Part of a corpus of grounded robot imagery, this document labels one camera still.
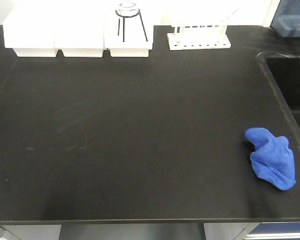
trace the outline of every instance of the scratch mark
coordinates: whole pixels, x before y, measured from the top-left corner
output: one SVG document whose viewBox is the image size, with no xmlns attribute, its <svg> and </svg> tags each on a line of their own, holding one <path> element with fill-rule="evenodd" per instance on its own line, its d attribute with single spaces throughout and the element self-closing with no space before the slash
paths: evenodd
<svg viewBox="0 0 300 240">
<path fill-rule="evenodd" d="M 259 50 L 261 51 L 260 48 L 255 48 L 255 47 L 250 47 L 250 46 L 240 46 L 241 48 L 245 48 L 245 49 L 254 49 L 254 50 Z"/>
<path fill-rule="evenodd" d="M 68 152 L 70 152 L 72 149 L 74 149 L 75 146 L 77 146 L 77 144 L 76 144 L 76 145 L 73 145 L 73 146 L 71 146 L 71 147 L 69 147 L 69 148 L 66 148 L 66 150 L 67 150 Z"/>
<path fill-rule="evenodd" d="M 69 124 L 67 124 L 67 125 L 65 125 L 65 126 L 63 126 L 63 127 L 61 127 L 60 129 L 57 130 L 57 132 L 58 132 L 58 133 L 62 133 L 62 132 L 63 132 L 64 130 L 66 130 L 67 128 L 69 128 L 69 127 L 71 127 L 71 126 L 73 126 L 73 125 L 75 125 L 75 124 L 77 124 L 77 123 L 79 123 L 79 122 L 82 122 L 82 121 L 86 120 L 86 119 L 89 118 L 90 116 L 91 116 L 91 115 L 81 117 L 81 118 L 79 118 L 79 119 L 77 119 L 77 120 L 75 120 L 75 121 L 73 121 L 73 122 L 71 122 L 71 123 L 69 123 Z"/>
<path fill-rule="evenodd" d="M 104 132 L 106 132 L 106 131 L 108 131 L 108 130 L 110 130 L 110 129 L 118 128 L 118 127 L 120 127 L 121 125 L 123 125 L 126 121 L 128 121 L 128 119 L 126 119 L 126 120 L 124 120 L 124 121 L 122 121 L 122 122 L 119 122 L 119 123 L 117 123 L 117 124 L 115 124 L 115 125 L 109 126 L 109 127 L 105 128 L 105 129 L 103 129 L 103 130 L 97 131 L 97 132 L 95 132 L 94 134 L 92 134 L 91 136 L 89 136 L 89 139 L 93 138 L 94 136 L 96 136 L 96 135 L 98 135 L 98 134 L 104 133 Z"/>
<path fill-rule="evenodd" d="M 34 147 L 30 147 L 30 146 L 26 147 L 25 149 L 27 149 L 27 150 L 29 150 L 29 151 L 31 151 L 31 152 L 33 152 L 33 151 L 35 150 Z"/>
<path fill-rule="evenodd" d="M 79 150 L 83 149 L 85 152 L 87 151 L 87 145 L 78 148 Z"/>
<path fill-rule="evenodd" d="M 0 93 L 2 92 L 2 89 L 4 88 L 4 86 L 6 85 L 6 82 L 8 81 L 8 79 L 9 79 L 9 77 L 10 77 L 10 74 L 12 73 L 13 69 L 15 68 L 17 61 L 18 61 L 18 58 L 14 61 L 11 70 L 9 71 L 9 73 L 8 73 L 8 75 L 6 76 L 4 82 L 2 83 L 2 85 L 1 85 L 1 87 L 0 87 Z"/>
<path fill-rule="evenodd" d="M 192 123 L 192 121 L 190 121 L 190 119 L 187 117 L 187 115 L 184 112 L 182 114 L 185 117 L 186 121 L 189 123 L 190 127 L 192 128 L 192 130 L 195 130 L 195 126 Z"/>
</svg>

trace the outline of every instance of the cabinet door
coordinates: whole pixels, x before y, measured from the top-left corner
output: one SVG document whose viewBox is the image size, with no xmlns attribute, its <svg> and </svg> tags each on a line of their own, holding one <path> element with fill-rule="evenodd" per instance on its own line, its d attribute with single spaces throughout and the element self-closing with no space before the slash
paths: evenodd
<svg viewBox="0 0 300 240">
<path fill-rule="evenodd" d="M 300 239 L 300 222 L 261 223 L 245 240 Z"/>
<path fill-rule="evenodd" d="M 0 227 L 0 240 L 20 240 L 20 239 L 15 235 L 13 235 L 11 232 Z"/>
</svg>

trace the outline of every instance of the white plastic box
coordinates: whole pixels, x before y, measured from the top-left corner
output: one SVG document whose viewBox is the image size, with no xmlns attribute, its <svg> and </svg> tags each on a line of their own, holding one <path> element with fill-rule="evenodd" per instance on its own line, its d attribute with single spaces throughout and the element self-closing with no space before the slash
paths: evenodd
<svg viewBox="0 0 300 240">
<path fill-rule="evenodd" d="M 103 56 L 104 6 L 100 1 L 58 0 L 54 29 L 54 47 L 65 57 Z"/>
<path fill-rule="evenodd" d="M 3 22 L 4 45 L 18 57 L 55 57 L 50 1 L 22 1 Z"/>
</svg>

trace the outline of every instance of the sink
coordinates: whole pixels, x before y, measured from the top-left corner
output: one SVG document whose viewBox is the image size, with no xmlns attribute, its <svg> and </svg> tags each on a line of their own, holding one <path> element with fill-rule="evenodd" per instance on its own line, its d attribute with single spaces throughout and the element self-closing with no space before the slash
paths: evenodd
<svg viewBox="0 0 300 240">
<path fill-rule="evenodd" d="M 300 147 L 300 55 L 263 52 L 258 60 Z"/>
</svg>

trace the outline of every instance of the black countertop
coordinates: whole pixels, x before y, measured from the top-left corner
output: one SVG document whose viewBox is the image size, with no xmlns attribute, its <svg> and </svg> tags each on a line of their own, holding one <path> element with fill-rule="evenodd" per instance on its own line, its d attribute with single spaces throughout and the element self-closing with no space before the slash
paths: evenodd
<svg viewBox="0 0 300 240">
<path fill-rule="evenodd" d="M 300 221 L 300 151 L 257 60 L 300 39 L 232 26 L 230 49 L 17 58 L 0 26 L 0 224 Z M 258 179 L 249 127 L 287 136 L 297 184 Z"/>
</svg>

